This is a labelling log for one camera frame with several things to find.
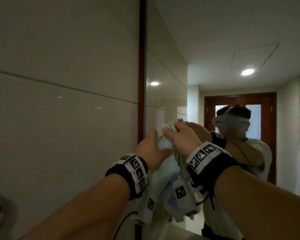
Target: black hair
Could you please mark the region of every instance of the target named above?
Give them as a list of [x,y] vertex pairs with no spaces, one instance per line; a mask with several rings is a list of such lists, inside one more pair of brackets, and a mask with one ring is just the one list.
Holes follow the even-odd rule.
[[[228,105],[226,107],[219,109],[216,112],[216,115],[217,116],[223,115],[227,111],[227,109],[230,107],[231,106]],[[243,107],[241,105],[236,105],[228,112],[228,115],[250,119],[251,118],[251,110],[246,107]]]

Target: white t-shirt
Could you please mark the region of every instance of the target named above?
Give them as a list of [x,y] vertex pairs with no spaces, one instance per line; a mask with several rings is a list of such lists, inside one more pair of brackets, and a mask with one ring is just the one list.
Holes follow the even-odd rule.
[[[258,175],[264,181],[267,181],[270,165],[272,162],[272,153],[270,147],[263,141],[257,139],[247,138],[245,141],[247,144],[259,149],[264,157],[264,170],[253,168],[256,175]],[[233,240],[241,240],[242,234],[233,223],[229,214],[223,210],[218,200],[213,198],[214,210],[212,209],[211,201],[208,198],[203,203],[204,222],[210,227],[214,234],[230,238]]]

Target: person's left hand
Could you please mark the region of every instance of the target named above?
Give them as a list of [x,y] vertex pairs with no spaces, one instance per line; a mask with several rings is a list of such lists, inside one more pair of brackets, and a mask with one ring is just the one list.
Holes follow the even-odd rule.
[[156,130],[152,130],[148,136],[139,143],[134,152],[136,156],[141,157],[147,163],[149,169],[157,168],[166,158],[172,155],[172,150],[158,149],[156,136]]
[[212,134],[203,126],[193,122],[188,122],[186,125],[196,133],[202,143],[206,141],[212,142]]

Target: man wearing headset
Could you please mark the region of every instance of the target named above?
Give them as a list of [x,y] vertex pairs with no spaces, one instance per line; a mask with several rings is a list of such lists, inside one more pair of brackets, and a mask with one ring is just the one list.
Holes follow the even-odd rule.
[[[249,129],[251,111],[237,105],[226,106],[216,112],[213,125],[220,133],[208,132],[204,127],[195,123],[187,123],[202,142],[214,141],[216,145],[227,150],[237,162],[247,167],[264,181],[267,181],[272,153],[269,146],[263,141],[246,137]],[[233,223],[230,216],[215,200],[203,203],[204,227],[202,235],[211,240],[215,239],[243,239],[242,234]]]
[[[300,240],[299,196],[246,171],[213,143],[201,143],[188,126],[175,123],[175,127],[178,132],[163,131],[186,158],[193,183],[216,196],[246,239]],[[201,161],[198,154],[202,150],[206,157]],[[147,179],[148,169],[157,168],[171,153],[158,149],[156,131],[152,131],[135,153],[117,161],[103,180],[44,219],[22,240],[108,240],[128,200],[142,194],[140,182]],[[136,171],[145,172],[139,181],[132,168],[135,161]]]

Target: recessed light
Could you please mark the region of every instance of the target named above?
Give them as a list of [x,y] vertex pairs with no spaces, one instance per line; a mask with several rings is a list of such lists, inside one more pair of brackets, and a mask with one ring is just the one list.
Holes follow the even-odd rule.
[[159,83],[157,81],[153,81],[152,83],[150,83],[150,85],[152,85],[152,86],[158,86]]
[[251,75],[252,73],[254,73],[254,69],[247,69],[247,70],[244,70],[241,75],[242,76],[248,76],[248,75]]

